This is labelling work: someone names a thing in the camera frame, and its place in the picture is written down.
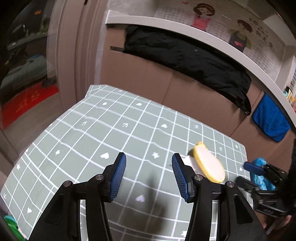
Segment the blue trash bag bin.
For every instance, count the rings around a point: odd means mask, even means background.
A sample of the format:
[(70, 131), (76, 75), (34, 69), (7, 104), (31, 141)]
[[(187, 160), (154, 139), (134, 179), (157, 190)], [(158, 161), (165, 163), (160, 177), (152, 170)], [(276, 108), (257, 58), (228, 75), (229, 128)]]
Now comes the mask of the blue trash bag bin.
[[(255, 166), (263, 167), (267, 162), (263, 158), (257, 158), (252, 162)], [(274, 191), (276, 187), (264, 176), (264, 173), (250, 173), (251, 181), (257, 185), (260, 190)]]

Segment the white kitchen countertop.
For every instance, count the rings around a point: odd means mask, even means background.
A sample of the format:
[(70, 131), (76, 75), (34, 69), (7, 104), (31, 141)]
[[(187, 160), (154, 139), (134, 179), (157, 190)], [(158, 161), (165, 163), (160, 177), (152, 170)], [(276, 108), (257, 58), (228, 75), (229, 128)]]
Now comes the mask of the white kitchen countertop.
[(113, 10), (109, 10), (107, 12), (105, 24), (139, 25), (164, 29), (193, 38), (221, 51), (230, 58), (239, 62), (244, 68), (249, 70), (260, 80), (263, 85), (263, 91), (268, 93), (273, 98), (274, 102), (276, 102), (278, 107), (285, 114), (285, 117), (289, 119), (291, 127), (295, 128), (295, 112), (276, 83), (254, 61), (223, 40), (207, 32), (175, 21), (149, 16), (130, 16)]

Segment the white crumpled tissue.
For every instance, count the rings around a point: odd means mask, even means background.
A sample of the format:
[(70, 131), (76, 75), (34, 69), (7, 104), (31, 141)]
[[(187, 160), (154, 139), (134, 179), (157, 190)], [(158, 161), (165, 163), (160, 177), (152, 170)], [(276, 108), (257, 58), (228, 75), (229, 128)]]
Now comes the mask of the white crumpled tissue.
[(194, 172), (196, 174), (203, 174), (202, 170), (200, 169), (199, 165), (197, 164), (197, 161), (194, 159), (194, 157), (187, 155), (185, 157), (182, 157), (182, 160), (185, 165), (192, 167)]

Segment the yellow rimmed white lid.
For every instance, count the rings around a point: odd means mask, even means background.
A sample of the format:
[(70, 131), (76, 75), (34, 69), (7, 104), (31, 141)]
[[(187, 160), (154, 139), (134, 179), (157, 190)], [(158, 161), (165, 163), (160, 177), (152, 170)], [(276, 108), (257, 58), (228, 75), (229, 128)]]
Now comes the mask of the yellow rimmed white lid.
[(193, 156), (206, 178), (214, 183), (222, 183), (226, 174), (222, 163), (211, 153), (203, 142), (193, 148)]

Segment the blue hanging towel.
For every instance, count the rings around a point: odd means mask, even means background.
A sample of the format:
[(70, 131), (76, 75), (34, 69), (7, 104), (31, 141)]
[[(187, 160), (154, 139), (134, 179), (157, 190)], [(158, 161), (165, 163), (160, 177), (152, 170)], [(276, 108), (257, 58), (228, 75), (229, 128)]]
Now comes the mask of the blue hanging towel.
[(252, 120), (266, 136), (275, 142), (281, 142), (290, 130), (287, 118), (266, 93), (253, 112)]

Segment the black hanging garment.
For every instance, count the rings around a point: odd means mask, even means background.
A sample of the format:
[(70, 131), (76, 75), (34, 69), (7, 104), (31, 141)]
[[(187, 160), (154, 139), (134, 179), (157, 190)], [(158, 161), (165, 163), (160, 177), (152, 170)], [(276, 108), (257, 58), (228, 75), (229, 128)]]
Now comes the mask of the black hanging garment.
[(245, 115), (251, 114), (247, 96), (251, 78), (245, 68), (201, 41), (160, 28), (129, 25), (124, 52), (191, 77), (227, 98)]

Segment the red floor mat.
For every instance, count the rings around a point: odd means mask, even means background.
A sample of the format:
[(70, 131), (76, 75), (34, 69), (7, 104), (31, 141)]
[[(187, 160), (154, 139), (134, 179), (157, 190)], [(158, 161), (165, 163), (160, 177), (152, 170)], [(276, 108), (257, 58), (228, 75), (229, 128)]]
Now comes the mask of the red floor mat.
[(21, 91), (1, 106), (1, 128), (7, 129), (28, 110), (58, 92), (57, 85), (43, 87), (41, 82)]

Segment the boy cartoon wall sticker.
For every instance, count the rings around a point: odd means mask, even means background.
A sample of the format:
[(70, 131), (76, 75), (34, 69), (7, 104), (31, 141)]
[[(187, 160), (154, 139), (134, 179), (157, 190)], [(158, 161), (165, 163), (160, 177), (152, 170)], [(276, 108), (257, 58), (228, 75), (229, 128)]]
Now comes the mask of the boy cartoon wall sticker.
[(252, 27), (244, 20), (237, 20), (238, 29), (229, 29), (230, 35), (228, 44), (243, 53), (245, 48), (251, 49), (252, 44), (248, 35), (252, 33)]

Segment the girl cartoon wall sticker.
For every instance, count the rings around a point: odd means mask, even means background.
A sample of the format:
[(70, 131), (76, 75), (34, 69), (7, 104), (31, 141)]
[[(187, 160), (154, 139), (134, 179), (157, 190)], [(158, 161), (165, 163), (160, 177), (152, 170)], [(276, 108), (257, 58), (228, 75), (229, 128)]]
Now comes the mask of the girl cartoon wall sticker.
[(206, 28), (215, 15), (215, 9), (207, 3), (199, 3), (194, 8), (194, 20), (191, 24), (192, 27), (206, 32)]

